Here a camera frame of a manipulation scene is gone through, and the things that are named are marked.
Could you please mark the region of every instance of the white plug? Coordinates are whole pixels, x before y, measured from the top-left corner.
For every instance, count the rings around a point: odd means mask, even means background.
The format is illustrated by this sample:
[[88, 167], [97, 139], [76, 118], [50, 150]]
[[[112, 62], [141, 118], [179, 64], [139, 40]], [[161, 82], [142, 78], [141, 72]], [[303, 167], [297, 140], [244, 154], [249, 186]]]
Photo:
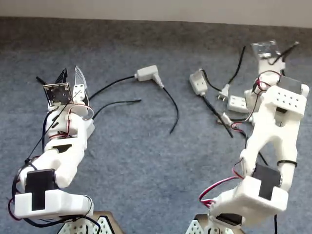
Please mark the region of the white plug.
[[203, 96], [206, 94], [208, 86], [201, 69], [191, 74], [189, 80], [196, 95]]
[[135, 73], [135, 78], [138, 81], [147, 81], [152, 79], [156, 82], [156, 84], [160, 86], [160, 88], [164, 88], [164, 85], [159, 77], [156, 65], [144, 67], [140, 70], [137, 70], [137, 72]]
[[231, 125], [233, 124], [233, 121], [230, 119], [230, 117], [229, 117], [225, 112], [223, 112], [223, 114], [221, 115], [221, 119], [223, 120], [223, 122], [224, 122], [226, 125], [228, 125], [228, 126], [230, 126], [230, 127], [231, 127]]
[[226, 84], [223, 89], [219, 92], [218, 99], [222, 99], [222, 101], [229, 98], [229, 88], [230, 85]]

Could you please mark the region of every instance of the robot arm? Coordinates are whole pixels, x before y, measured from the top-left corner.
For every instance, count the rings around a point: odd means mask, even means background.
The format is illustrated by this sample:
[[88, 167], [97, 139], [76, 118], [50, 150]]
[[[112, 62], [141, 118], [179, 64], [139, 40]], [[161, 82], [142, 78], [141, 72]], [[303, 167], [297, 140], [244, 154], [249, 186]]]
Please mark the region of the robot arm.
[[[291, 82], [287, 77], [281, 79], [280, 86]], [[309, 88], [302, 84], [299, 94], [280, 86], [269, 87], [260, 97], [253, 134], [240, 155], [244, 179], [234, 189], [220, 194], [210, 206], [210, 220], [223, 228], [254, 225], [286, 210]], [[276, 121], [277, 112], [280, 124]], [[269, 142], [275, 147], [278, 170], [256, 164], [258, 152]]]
[[50, 103], [48, 109], [54, 110], [46, 126], [50, 141], [44, 153], [20, 172], [23, 193], [15, 195], [14, 210], [18, 218], [93, 214], [89, 197], [60, 190], [71, 184], [94, 130], [93, 120], [83, 117], [91, 109], [85, 79], [79, 68], [75, 71], [73, 97], [68, 83], [44, 86]]

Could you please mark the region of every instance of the wall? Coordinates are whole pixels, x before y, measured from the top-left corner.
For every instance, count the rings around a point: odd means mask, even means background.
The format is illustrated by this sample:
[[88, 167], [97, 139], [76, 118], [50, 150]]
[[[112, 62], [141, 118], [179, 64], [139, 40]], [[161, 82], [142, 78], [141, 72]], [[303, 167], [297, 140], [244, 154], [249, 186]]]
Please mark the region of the wall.
[[0, 0], [0, 16], [296, 27], [312, 27], [311, 9], [310, 0]]

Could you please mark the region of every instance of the cable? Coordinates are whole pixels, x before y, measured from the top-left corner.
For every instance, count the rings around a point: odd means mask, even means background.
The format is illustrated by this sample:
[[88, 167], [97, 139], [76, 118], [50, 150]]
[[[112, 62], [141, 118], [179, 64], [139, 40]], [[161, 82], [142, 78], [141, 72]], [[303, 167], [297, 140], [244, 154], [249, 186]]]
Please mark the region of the cable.
[[274, 65], [276, 64], [276, 62], [282, 58], [283, 61], [285, 61], [286, 57], [294, 50], [294, 48], [299, 44], [299, 42], [295, 42], [292, 46], [288, 47], [286, 50], [284, 50], [279, 56], [276, 57], [276, 59], [274, 60], [273, 63], [270, 63], [270, 61], [268, 60], [268, 64], [269, 65]]
[[91, 99], [93, 99], [96, 95], [98, 95], [100, 92], [104, 91], [105, 89], [111, 87], [112, 85], [118, 83], [118, 82], [121, 82], [121, 81], [124, 81], [124, 80], [127, 80], [127, 79], [132, 79], [134, 78], [135, 76], [130, 76], [130, 77], [126, 77], [126, 78], [122, 78], [122, 79], [118, 79], [108, 85], [106, 85], [105, 87], [101, 88], [100, 90], [98, 90], [97, 92], [95, 92], [93, 95], [91, 95], [91, 97], [89, 97], [89, 101], [91, 101]]
[[217, 87], [213, 86], [213, 85], [210, 83], [210, 81], [209, 81], [209, 79], [208, 79], [208, 77], [207, 77], [206, 71], [205, 71], [204, 69], [201, 69], [200, 71], [204, 74], [204, 77], [205, 77], [207, 83], [208, 83], [213, 89], [215, 89], [215, 90], [221, 92], [221, 89], [218, 89]]
[[58, 109], [58, 107], [50, 112], [47, 113], [47, 115], [45, 116], [44, 118], [44, 121], [43, 121], [43, 126], [42, 126], [42, 140], [41, 140], [41, 153], [43, 154], [44, 153], [44, 145], [45, 145], [45, 138], [44, 138], [44, 133], [45, 133], [45, 129], [46, 129], [46, 126], [47, 126], [47, 120], [48, 120], [48, 117]]
[[133, 101], [115, 101], [106, 104], [105, 106], [102, 106], [94, 115], [93, 115], [93, 120], [97, 117], [97, 115], [100, 113], [101, 110], [103, 110], [105, 107], [108, 107], [110, 105], [118, 104], [118, 103], [136, 103], [142, 101], [141, 99], [133, 100]]
[[277, 234], [277, 214], [274, 215], [274, 234]]
[[237, 76], [237, 74], [238, 74], [238, 72], [240, 70], [240, 66], [242, 65], [243, 57], [244, 57], [244, 54], [245, 54], [245, 49], [246, 49], [246, 46], [243, 47], [242, 52], [240, 53], [238, 66], [236, 68], [236, 71], [235, 71], [234, 75], [229, 80], [228, 84], [230, 84], [235, 79], [235, 77]]
[[177, 107], [177, 104], [176, 104], [176, 102], [175, 102], [175, 100], [172, 98], [172, 96], [168, 93], [168, 91], [167, 91], [167, 89], [165, 88], [165, 87], [163, 87], [162, 88], [165, 92], [166, 92], [166, 94], [170, 97], [170, 99], [171, 99], [171, 101], [173, 102], [173, 104], [175, 105], [175, 109], [176, 109], [176, 118], [175, 118], [175, 123], [174, 123], [174, 125], [173, 125], [173, 127], [171, 128], [171, 130], [170, 130], [170, 134], [174, 131], [174, 129], [175, 129], [175, 127], [176, 127], [176, 125], [177, 125], [177, 122], [179, 121], [179, 118], [180, 118], [180, 113], [179, 113], [179, 109], [178, 109], [178, 107]]
[[214, 113], [218, 119], [221, 121], [222, 125], [225, 127], [226, 131], [229, 133], [230, 137], [233, 138], [233, 134], [231, 132], [231, 130], [229, 129], [229, 127], [225, 124], [225, 122], [223, 121], [223, 119], [221, 118], [220, 114], [216, 111], [216, 109], [210, 104], [210, 102], [208, 101], [208, 99], [205, 96], [202, 96], [202, 98], [204, 99], [207, 107], [212, 111], [212, 113]]
[[211, 202], [214, 202], [214, 200], [212, 199], [206, 199], [206, 200], [202, 200], [203, 197], [210, 192], [212, 189], [214, 189], [215, 187], [219, 186], [220, 184], [223, 184], [224, 182], [230, 181], [232, 179], [238, 179], [238, 177], [236, 176], [232, 176], [223, 180], [218, 181], [217, 183], [214, 183], [213, 185], [211, 185], [210, 187], [208, 187], [207, 189], [205, 189], [200, 195], [199, 195], [199, 201], [204, 204], [207, 208], [210, 208], [210, 204]]

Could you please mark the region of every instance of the floor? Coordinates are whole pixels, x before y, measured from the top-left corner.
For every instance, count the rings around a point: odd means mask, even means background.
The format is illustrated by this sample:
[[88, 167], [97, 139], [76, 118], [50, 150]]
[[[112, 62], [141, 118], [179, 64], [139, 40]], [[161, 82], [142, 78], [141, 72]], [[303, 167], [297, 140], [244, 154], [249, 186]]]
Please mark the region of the floor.
[[[187, 22], [144, 22], [72, 19], [0, 19], [0, 229], [3, 233], [53, 234], [59, 227], [36, 229], [13, 221], [7, 212], [12, 178], [40, 138], [47, 102], [35, 80], [56, 80], [63, 68], [74, 82], [78, 65], [90, 93], [136, 70], [156, 64], [160, 77], [178, 103], [180, 121], [169, 130], [176, 113], [166, 94], [153, 82], [125, 81], [91, 101], [97, 110], [111, 101], [133, 100], [111, 106], [95, 120], [85, 158], [66, 191], [86, 194], [96, 210], [112, 211], [127, 234], [183, 234], [193, 217], [205, 213], [198, 195], [212, 183], [231, 176], [244, 147], [241, 135], [231, 139], [205, 103], [192, 91], [188, 77], [204, 68], [213, 84], [222, 87], [234, 73], [239, 51], [247, 45], [231, 94], [242, 96], [257, 73], [252, 42], [276, 39], [285, 49], [301, 45], [287, 60], [286, 74], [312, 85], [312, 30]], [[226, 104], [208, 99], [219, 112]], [[280, 234], [311, 230], [312, 95], [308, 97], [297, 147], [298, 167], [288, 209], [278, 216]], [[251, 128], [244, 126], [250, 134]], [[276, 165], [272, 146], [263, 154]], [[229, 182], [211, 197], [233, 188]], [[245, 229], [248, 234], [273, 233], [273, 217]]]

